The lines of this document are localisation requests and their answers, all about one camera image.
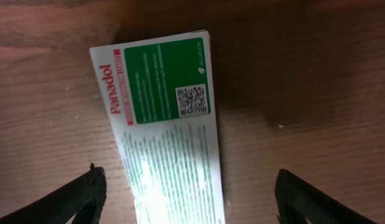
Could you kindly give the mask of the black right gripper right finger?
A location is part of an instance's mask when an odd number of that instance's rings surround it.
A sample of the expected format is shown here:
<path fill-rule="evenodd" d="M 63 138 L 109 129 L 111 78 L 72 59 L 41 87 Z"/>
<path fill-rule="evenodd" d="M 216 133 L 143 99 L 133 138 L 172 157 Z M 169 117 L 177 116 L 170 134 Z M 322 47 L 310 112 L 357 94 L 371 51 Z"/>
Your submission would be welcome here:
<path fill-rule="evenodd" d="M 274 187 L 280 224 L 375 224 L 286 169 Z"/>

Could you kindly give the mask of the white green Panadol box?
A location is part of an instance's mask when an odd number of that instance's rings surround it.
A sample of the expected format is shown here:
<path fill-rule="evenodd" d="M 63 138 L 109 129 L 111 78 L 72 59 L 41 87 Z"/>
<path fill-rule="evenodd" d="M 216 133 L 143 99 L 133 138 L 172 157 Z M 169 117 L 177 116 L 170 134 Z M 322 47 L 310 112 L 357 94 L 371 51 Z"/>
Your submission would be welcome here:
<path fill-rule="evenodd" d="M 224 223 L 206 30 L 89 49 L 138 223 Z"/>

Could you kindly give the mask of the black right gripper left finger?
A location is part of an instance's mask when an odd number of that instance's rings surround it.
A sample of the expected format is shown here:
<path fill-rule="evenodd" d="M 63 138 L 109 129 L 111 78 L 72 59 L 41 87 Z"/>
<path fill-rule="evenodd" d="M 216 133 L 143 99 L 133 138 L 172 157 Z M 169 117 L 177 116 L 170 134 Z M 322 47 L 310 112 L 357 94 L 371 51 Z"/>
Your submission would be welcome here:
<path fill-rule="evenodd" d="M 0 223 L 97 224 L 106 201 L 104 169 L 90 170 L 41 199 L 2 218 Z"/>

